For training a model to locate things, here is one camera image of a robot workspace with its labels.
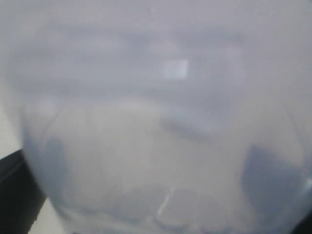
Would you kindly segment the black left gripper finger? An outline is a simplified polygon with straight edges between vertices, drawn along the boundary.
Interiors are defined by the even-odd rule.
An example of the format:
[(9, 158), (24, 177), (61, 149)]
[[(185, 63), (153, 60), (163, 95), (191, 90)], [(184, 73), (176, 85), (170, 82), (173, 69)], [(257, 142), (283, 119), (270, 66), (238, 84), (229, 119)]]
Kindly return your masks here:
[(17, 150), (0, 160), (0, 232), (27, 234), (46, 201), (23, 157)]

